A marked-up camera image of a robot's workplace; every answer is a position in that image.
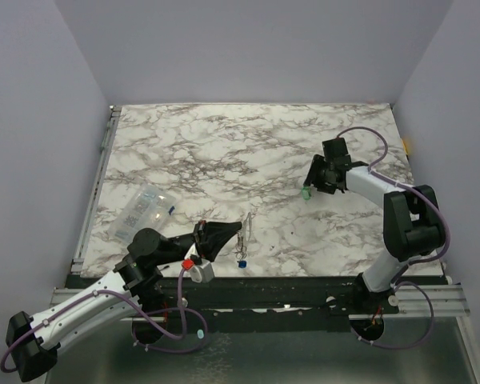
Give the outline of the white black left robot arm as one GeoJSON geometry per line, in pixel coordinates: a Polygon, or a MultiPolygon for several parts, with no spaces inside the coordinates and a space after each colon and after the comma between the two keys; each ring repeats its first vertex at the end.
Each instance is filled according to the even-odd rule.
{"type": "Polygon", "coordinates": [[[10,318],[1,371],[17,373],[22,382],[29,382],[51,370],[66,343],[85,332],[129,314],[147,318],[165,312],[159,267],[178,263],[181,276],[208,283],[214,278],[212,263],[219,251],[242,228],[241,222],[201,220],[192,232],[172,238],[141,229],[126,256],[94,284],[47,310],[32,315],[20,311],[10,318]]]}

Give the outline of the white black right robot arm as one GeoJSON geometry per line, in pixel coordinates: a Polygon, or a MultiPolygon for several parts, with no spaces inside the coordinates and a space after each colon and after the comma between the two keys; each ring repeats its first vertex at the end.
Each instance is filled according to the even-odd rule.
{"type": "Polygon", "coordinates": [[[382,209],[384,249],[376,261],[356,277],[351,305],[369,313],[392,292],[392,285],[409,266],[447,245],[447,229],[440,217],[433,188],[401,184],[351,159],[344,138],[322,143],[323,154],[313,156],[302,187],[334,194],[359,194],[382,209]]]}

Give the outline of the wire keyring with keys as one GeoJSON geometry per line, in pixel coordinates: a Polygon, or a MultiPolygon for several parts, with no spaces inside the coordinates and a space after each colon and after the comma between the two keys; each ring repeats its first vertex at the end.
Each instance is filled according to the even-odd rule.
{"type": "Polygon", "coordinates": [[[247,246],[252,235],[252,213],[248,212],[242,222],[242,228],[237,232],[237,243],[234,248],[238,268],[245,269],[247,266],[247,246]]]}

